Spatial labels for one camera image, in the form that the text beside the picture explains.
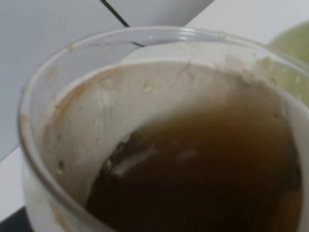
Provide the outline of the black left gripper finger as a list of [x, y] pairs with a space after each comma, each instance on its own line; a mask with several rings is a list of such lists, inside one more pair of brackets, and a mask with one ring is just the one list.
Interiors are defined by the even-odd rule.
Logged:
[[33, 232], [25, 207], [1, 221], [0, 232]]

